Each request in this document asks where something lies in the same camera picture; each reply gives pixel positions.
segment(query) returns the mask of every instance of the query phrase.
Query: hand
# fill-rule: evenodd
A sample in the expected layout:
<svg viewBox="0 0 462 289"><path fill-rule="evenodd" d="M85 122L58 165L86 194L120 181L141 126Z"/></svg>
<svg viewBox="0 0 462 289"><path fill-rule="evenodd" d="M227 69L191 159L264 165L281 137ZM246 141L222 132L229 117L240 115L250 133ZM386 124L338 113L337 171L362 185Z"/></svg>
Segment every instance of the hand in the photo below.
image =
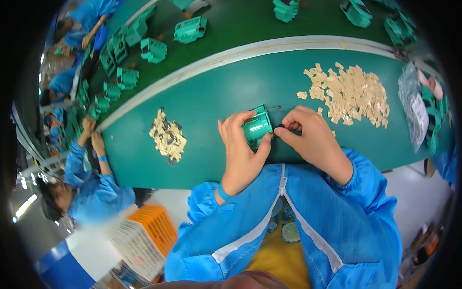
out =
<svg viewBox="0 0 462 289"><path fill-rule="evenodd" d="M88 135L90 135L93 130L95 129L95 124L96 122L93 120L92 116L88 116L84 118L82 121L82 126L84 127L84 132L86 132Z"/></svg>
<svg viewBox="0 0 462 289"><path fill-rule="evenodd" d="M93 37L93 34L88 33L84 39L82 39L82 48L86 50L88 43L90 42L90 39Z"/></svg>
<svg viewBox="0 0 462 289"><path fill-rule="evenodd" d="M104 140L99 132L94 131L91 134L91 145L93 146L93 149L95 150L98 157L106 155L106 150L104 149Z"/></svg>
<svg viewBox="0 0 462 289"><path fill-rule="evenodd" d="M221 184L226 194L233 196L245 189L260 173L271 150L271 136L266 134L254 153L241 128L244 121L256 114L256 111L243 111L218 121L218 131L226 147L226 170Z"/></svg>
<svg viewBox="0 0 462 289"><path fill-rule="evenodd" d="M275 128L274 133L305 161L327 173L339 184L350 181L353 165L322 116L298 105L284 117L282 124L284 128ZM301 131L302 135L298 136L289 129Z"/></svg>
<svg viewBox="0 0 462 289"><path fill-rule="evenodd" d="M63 54L64 56L69 56L70 53L71 53L71 48L70 48L70 47L66 46L66 47L64 47L64 48L62 49L62 54Z"/></svg>

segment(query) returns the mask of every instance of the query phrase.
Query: blue wristband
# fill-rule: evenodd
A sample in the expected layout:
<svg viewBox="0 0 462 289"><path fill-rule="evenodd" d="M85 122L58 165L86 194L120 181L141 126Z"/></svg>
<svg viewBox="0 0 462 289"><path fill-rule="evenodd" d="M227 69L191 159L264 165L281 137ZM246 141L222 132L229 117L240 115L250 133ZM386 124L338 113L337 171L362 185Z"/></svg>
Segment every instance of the blue wristband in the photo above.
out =
<svg viewBox="0 0 462 289"><path fill-rule="evenodd" d="M218 185L218 194L220 195L220 198L222 198L225 202L231 198L230 195L226 194L225 191L223 190L223 186L221 183Z"/></svg>

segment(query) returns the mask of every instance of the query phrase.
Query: white plastic crate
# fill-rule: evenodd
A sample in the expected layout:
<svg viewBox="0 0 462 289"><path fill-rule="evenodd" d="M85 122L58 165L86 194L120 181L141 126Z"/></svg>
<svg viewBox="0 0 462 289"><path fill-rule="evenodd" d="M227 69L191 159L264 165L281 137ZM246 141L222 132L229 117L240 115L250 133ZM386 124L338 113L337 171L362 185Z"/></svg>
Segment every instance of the white plastic crate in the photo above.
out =
<svg viewBox="0 0 462 289"><path fill-rule="evenodd" d="M165 257L140 223L123 220L112 243L130 268L148 281L164 267Z"/></svg>

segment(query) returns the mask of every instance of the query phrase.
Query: black cap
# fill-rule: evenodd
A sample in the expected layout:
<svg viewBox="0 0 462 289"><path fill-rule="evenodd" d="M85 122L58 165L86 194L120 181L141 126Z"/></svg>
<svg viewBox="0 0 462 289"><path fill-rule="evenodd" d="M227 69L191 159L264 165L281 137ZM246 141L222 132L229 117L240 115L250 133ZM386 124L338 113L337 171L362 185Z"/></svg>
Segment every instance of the black cap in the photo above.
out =
<svg viewBox="0 0 462 289"><path fill-rule="evenodd" d="M57 221L61 218L61 212L55 204L55 201L48 193L47 184L41 178L36 180L37 186L42 194L42 210L45 217L52 221Z"/></svg>

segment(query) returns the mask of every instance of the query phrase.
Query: green conveyor belt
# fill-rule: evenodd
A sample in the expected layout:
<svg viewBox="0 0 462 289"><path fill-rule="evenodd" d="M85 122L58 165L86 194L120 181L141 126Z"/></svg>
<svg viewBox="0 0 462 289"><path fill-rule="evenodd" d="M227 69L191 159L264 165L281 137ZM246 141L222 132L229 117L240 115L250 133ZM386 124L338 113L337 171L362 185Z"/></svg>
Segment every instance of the green conveyor belt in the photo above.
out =
<svg viewBox="0 0 462 289"><path fill-rule="evenodd" d="M114 31L123 24L147 0L127 0L110 19L108 27ZM203 38L190 44L173 41L175 24L185 20L185 16L168 0L156 2L154 16L148 20L147 37L156 38L164 34L162 42L167 44L167 59L159 64L141 59L138 45L129 49L128 57L121 67L129 68L132 63L140 71L138 86L124 91L121 98L112 103L111 109L102 114L100 122L119 108L128 99L162 77L209 55L237 46L280 37L300 35L338 35L357 37L392 45L383 27L383 22L391 13L385 6L374 1L365 1L374 16L367 29L351 24L339 8L339 0L305 1L308 7L300 6L298 15L290 23L283 23L274 17L271 0L208 0L210 9L199 12L208 19L207 31ZM90 94L101 94L103 82L108 81L101 63L88 79Z"/></svg>
<svg viewBox="0 0 462 289"><path fill-rule="evenodd" d="M263 55L228 64L183 81L142 103L103 132L106 151L119 185L150 188L190 189L204 181L220 181L225 170L225 147L217 129L217 120L258 104L281 105L270 110L273 126L279 124L296 105L317 110L317 99L297 98L308 91L310 79L303 74L316 62L323 70L334 69L338 61L345 67L358 64L365 72L374 72L387 91L390 115L388 128L376 128L367 119L353 120L352 126L335 125L336 139L344 148L363 153L381 171L407 165L431 156L425 145L414 154L409 139L404 109L398 97L398 77L403 62L387 57L348 50L299 50ZM154 148L149 136L157 109L163 106L167 119L177 120L188 140L182 160L171 167L167 157ZM447 118L441 129L438 152L453 143ZM275 138L268 163L303 163L296 152Z"/></svg>

